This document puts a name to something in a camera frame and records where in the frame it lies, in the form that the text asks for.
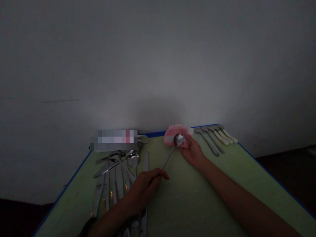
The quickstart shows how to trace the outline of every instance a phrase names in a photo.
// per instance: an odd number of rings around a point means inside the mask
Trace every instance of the person's left hand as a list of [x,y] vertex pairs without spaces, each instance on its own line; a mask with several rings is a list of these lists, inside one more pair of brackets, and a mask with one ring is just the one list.
[[125,204],[128,216],[139,214],[153,198],[162,177],[169,180],[166,171],[156,168],[149,172],[141,172],[122,201]]

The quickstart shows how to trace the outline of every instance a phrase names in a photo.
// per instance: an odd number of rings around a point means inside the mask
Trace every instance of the blurred label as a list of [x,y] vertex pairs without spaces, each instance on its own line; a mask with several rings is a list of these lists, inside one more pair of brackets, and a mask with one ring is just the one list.
[[90,137],[91,150],[137,149],[137,130],[98,130],[97,137]]

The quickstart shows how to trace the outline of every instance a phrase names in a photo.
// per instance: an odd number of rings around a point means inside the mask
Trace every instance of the green table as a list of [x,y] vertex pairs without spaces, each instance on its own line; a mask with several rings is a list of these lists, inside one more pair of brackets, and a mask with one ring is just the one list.
[[[171,150],[163,142],[164,132],[147,135],[151,138],[140,152],[138,173],[143,170],[145,152],[149,151],[149,170],[152,170],[163,164]],[[302,236],[316,236],[315,218],[240,144],[225,146],[214,136],[225,150],[225,154],[216,157],[200,134],[195,133],[193,138],[201,145],[208,159],[274,210]],[[92,177],[102,166],[95,165],[95,161],[105,156],[105,153],[94,151],[88,154],[34,236],[75,236],[81,231],[92,210],[96,184],[96,179]],[[148,206],[149,237],[247,236],[214,189],[178,150],[172,153],[165,170],[170,180],[162,181]]]

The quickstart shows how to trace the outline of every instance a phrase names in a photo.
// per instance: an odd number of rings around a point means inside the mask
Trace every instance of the hand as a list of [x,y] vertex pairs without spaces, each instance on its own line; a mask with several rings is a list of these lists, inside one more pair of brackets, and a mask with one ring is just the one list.
[[156,168],[150,172],[141,172],[122,201],[126,204],[128,216],[139,214],[153,198],[162,177],[169,180],[167,172]]
[[185,134],[184,137],[190,143],[189,148],[178,147],[178,149],[192,166],[200,170],[203,161],[206,160],[201,146],[190,135]]

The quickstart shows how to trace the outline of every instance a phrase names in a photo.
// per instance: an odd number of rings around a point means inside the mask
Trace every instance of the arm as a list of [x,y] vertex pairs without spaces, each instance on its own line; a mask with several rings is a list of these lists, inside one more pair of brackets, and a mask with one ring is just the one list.
[[154,196],[162,177],[169,180],[168,174],[156,168],[141,172],[125,197],[95,222],[88,237],[112,236],[130,217],[138,215]]
[[213,186],[242,227],[252,236],[300,236],[274,211],[229,178],[203,154],[190,136],[189,149],[179,148],[186,160]]

